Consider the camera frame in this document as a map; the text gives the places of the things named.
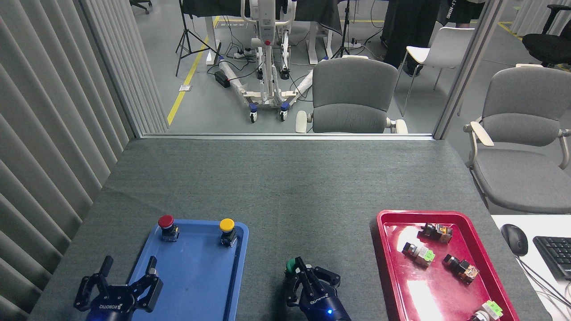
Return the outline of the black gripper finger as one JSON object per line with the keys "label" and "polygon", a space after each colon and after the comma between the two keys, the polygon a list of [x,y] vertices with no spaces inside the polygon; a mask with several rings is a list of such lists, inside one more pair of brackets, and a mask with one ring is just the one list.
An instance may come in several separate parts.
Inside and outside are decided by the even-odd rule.
{"label": "black gripper finger", "polygon": [[285,302],[288,307],[298,306],[302,290],[307,293],[307,268],[308,266],[300,257],[292,258],[286,263],[284,288]]}
{"label": "black gripper finger", "polygon": [[74,299],[74,307],[79,311],[87,311],[90,308],[90,302],[95,300],[90,300],[92,289],[94,286],[97,287],[99,291],[99,299],[108,299],[108,282],[106,277],[108,276],[113,264],[113,258],[111,256],[106,256],[104,258],[103,264],[98,272],[92,274],[91,276],[84,276],[80,281],[77,295]]}
{"label": "black gripper finger", "polygon": [[320,267],[306,268],[306,293],[308,295],[337,295],[340,276]]}
{"label": "black gripper finger", "polygon": [[157,259],[151,256],[144,276],[130,285],[130,294],[134,299],[133,309],[153,312],[163,288],[163,282],[157,275],[156,264]]}

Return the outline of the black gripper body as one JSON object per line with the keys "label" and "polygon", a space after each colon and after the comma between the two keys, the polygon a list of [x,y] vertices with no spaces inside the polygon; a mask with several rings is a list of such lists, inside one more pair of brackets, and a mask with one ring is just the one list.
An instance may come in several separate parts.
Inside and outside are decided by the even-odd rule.
{"label": "black gripper body", "polygon": [[326,288],[324,294],[310,297],[302,290],[298,306],[309,321],[350,321],[347,311],[337,296],[336,288]]}
{"label": "black gripper body", "polygon": [[87,321],[130,321],[135,299],[129,286],[108,286],[90,303]]}

